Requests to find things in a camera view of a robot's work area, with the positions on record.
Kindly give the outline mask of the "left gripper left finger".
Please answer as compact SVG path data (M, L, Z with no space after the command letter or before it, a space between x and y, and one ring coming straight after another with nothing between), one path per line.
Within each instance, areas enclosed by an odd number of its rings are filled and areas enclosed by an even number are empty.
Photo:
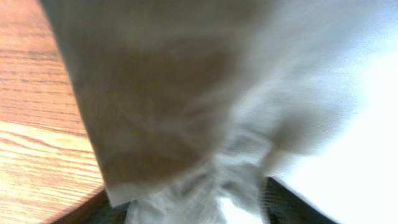
M124 223L129 203L112 207L105 189L76 208L64 210L62 216L51 218L50 224L112 224Z

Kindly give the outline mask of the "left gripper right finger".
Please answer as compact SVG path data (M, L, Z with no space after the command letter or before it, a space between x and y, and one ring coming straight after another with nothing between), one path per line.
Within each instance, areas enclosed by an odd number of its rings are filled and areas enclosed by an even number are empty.
M264 179L264 221L270 224L336 224L271 177Z

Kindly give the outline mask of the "grey shorts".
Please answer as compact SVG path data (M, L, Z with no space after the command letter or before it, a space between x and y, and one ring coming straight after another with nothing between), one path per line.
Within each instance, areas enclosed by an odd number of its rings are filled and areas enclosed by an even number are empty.
M397 2L42 1L126 223L397 222Z

